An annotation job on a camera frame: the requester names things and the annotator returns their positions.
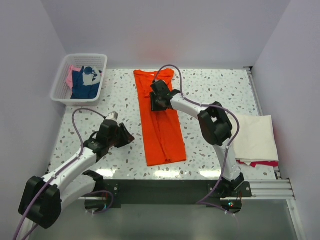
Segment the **orange t shirt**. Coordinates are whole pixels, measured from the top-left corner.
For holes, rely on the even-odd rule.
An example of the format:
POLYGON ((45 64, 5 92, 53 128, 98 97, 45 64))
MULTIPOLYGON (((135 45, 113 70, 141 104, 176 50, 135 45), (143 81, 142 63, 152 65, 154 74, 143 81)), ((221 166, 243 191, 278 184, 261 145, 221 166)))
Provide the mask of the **orange t shirt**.
POLYGON ((142 125, 146 164, 149 167, 187 160, 185 143, 176 110, 152 111, 151 84, 155 71, 133 71, 142 125))

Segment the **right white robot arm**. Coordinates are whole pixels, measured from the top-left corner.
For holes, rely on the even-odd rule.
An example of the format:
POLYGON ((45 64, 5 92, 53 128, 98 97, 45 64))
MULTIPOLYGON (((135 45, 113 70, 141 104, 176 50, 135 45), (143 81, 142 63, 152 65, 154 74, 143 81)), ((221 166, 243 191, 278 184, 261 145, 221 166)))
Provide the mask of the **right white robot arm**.
POLYGON ((151 84, 151 110, 166 111, 168 109, 183 112, 199 122, 204 140, 214 147, 218 157, 222 177, 216 189, 222 195, 233 197, 244 183, 244 176, 237 164, 232 141, 233 125, 227 116, 227 110, 219 102, 201 105, 188 100, 182 92, 170 90, 163 80, 155 80, 151 84))

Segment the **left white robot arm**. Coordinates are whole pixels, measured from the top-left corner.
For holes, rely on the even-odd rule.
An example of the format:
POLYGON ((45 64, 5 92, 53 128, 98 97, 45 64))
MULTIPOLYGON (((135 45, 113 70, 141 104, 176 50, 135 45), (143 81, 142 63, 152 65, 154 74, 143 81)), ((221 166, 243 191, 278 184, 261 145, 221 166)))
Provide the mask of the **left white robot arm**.
POLYGON ((50 228, 59 218, 67 200, 91 194, 99 196, 104 190, 102 175, 90 170, 106 156, 112 147, 121 148, 134 141, 123 123, 106 119, 99 131, 83 143, 79 152, 56 170, 43 177, 31 177, 25 186, 18 212, 44 229, 50 228), (86 190, 66 190, 79 176, 89 177, 86 190))

